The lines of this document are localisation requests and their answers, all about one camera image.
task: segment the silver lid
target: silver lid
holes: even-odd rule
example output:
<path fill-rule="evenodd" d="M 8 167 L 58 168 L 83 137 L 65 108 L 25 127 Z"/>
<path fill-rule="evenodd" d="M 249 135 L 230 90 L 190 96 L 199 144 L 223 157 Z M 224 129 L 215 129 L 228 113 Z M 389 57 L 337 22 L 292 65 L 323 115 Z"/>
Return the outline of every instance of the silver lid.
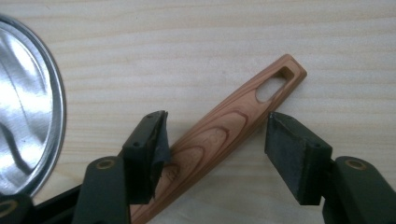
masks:
<path fill-rule="evenodd" d="M 44 44 L 0 15 L 0 193 L 34 195 L 64 139 L 64 90 Z"/>

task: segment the clamp jaw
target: clamp jaw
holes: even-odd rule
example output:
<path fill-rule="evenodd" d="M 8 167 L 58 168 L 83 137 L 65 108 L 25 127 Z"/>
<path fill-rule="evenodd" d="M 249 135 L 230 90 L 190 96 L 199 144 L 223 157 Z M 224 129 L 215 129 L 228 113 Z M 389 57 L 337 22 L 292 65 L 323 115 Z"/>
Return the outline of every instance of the clamp jaw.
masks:
<path fill-rule="evenodd" d="M 0 223 L 131 223 L 130 204 L 149 203 L 170 160 L 167 112 L 146 115 L 118 156 L 91 162 L 81 186 L 38 206 L 23 194 L 0 198 Z"/>
<path fill-rule="evenodd" d="M 319 205 L 326 224 L 396 223 L 396 193 L 367 161 L 331 159 L 332 147 L 298 120 L 270 114 L 265 153 L 300 205 Z"/>

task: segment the wooden board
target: wooden board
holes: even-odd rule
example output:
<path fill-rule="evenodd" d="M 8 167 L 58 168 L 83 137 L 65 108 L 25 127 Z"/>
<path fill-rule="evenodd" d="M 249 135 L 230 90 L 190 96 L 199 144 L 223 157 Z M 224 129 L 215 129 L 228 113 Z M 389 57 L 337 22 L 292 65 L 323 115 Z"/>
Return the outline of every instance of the wooden board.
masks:
<path fill-rule="evenodd" d="M 394 1 L 2 1 L 60 68 L 62 155 L 37 203 L 116 155 L 147 113 L 169 112 L 170 143 L 284 53 L 308 77 L 278 109 L 396 189 Z M 264 128 L 150 223 L 321 223 L 263 152 Z"/>

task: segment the wooden surface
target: wooden surface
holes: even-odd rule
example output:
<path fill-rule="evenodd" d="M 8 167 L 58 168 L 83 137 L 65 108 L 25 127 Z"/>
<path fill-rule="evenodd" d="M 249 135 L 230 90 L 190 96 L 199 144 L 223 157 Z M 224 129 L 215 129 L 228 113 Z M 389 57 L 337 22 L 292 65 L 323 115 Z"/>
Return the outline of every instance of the wooden surface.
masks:
<path fill-rule="evenodd" d="M 35 197 L 81 183 L 147 113 L 170 143 L 284 53 L 308 72 L 277 110 L 372 163 L 396 189 L 396 1 L 2 1 L 64 80 L 61 157 Z M 150 223 L 323 223 L 264 155 L 264 127 Z"/>
<path fill-rule="evenodd" d="M 147 223 L 193 187 L 262 126 L 305 77 L 306 71 L 285 54 L 213 108 L 171 146 L 172 159 L 163 167 L 155 200 L 132 206 L 132 222 Z M 278 87 L 259 100 L 260 90 L 275 81 Z"/>

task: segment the hole in handle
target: hole in handle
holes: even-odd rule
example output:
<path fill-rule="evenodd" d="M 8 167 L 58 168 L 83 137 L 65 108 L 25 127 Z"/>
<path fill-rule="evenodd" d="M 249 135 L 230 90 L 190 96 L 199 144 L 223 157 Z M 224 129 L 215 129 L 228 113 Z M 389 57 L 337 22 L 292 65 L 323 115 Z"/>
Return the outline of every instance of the hole in handle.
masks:
<path fill-rule="evenodd" d="M 287 67 L 279 69 L 271 77 L 265 80 L 256 90 L 256 98 L 261 103 L 273 98 L 278 91 L 283 89 L 286 83 L 293 77 L 293 73 Z"/>

